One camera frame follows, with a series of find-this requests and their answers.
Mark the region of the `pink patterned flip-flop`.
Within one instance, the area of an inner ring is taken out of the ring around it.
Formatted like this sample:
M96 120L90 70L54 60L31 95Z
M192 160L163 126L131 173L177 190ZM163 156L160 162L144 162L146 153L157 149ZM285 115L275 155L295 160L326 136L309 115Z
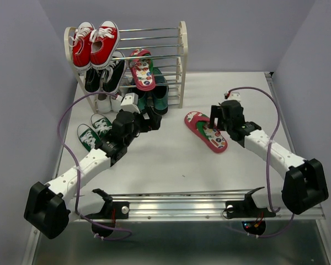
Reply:
M214 125L210 128L210 118L201 112L189 112L184 118L185 125L214 153L223 153L228 148L227 140Z
M129 60L129 69L136 88L141 91L151 91L155 88L156 82L153 74L153 58L146 49L136 49Z

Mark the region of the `teal leather loafer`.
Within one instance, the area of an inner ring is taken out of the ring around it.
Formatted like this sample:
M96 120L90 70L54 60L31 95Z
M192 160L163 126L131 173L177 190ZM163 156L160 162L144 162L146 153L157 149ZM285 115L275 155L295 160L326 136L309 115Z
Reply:
M151 91L153 110L159 115L165 115L168 112L168 92L169 86L167 80L158 67L153 68L155 88Z
M135 93L138 95L137 106L142 114L145 114L147 111L145 107L148 106L148 97L152 95L154 89L150 91L141 91L137 87L130 88L130 92Z

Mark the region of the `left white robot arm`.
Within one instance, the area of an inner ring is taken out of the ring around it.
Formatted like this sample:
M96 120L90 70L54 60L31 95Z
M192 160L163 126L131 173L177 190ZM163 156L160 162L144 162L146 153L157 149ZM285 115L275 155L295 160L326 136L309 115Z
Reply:
M146 110L147 119L139 113L119 112L111 129L76 167L46 184L35 183L29 191L24 218L49 239L60 235L72 221L73 212L67 206L71 200L79 202L80 189L116 164L140 133L160 128L162 116L150 107Z

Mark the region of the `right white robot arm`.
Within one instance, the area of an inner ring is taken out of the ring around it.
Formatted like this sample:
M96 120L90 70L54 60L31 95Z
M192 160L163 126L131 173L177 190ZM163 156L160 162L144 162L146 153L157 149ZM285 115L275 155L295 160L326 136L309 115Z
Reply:
M257 190L246 194L244 212L256 215L262 209L286 208L295 215L320 204L329 197L322 164L307 160L285 149L267 136L256 123L246 121L243 107L236 100L212 105L210 127L225 131L245 149L262 158L283 179L280 191L260 195Z

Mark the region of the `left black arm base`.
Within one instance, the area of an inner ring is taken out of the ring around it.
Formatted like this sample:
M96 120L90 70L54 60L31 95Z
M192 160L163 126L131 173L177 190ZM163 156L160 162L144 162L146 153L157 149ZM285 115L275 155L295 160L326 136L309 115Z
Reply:
M126 220L129 218L130 203L126 201L113 202L108 206L105 204L101 211L95 214L89 214L87 217L100 224L108 227L116 228L116 220ZM91 225L92 232L98 236L110 239L113 234L112 230L103 229L94 224Z

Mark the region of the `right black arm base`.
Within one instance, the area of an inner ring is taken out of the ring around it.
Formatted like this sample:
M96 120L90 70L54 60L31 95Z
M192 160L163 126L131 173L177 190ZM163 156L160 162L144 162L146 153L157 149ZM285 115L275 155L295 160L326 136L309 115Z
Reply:
M245 200L225 202L222 216L225 219L243 219L242 227L249 235L262 236L266 230L265 209Z

